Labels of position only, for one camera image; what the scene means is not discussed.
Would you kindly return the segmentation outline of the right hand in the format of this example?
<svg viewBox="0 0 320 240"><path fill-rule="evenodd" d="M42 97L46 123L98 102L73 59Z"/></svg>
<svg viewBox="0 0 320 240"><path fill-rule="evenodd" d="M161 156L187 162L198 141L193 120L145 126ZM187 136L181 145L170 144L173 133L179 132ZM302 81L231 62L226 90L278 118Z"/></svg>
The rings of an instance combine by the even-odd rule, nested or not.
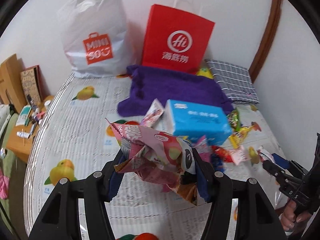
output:
<svg viewBox="0 0 320 240"><path fill-rule="evenodd" d="M312 214L308 211L304 211L300 215L296 216L294 211L296 210L296 203L292 200L287 202L283 213L280 215L279 220L284 231L292 230L296 223L309 221L312 217Z"/></svg>

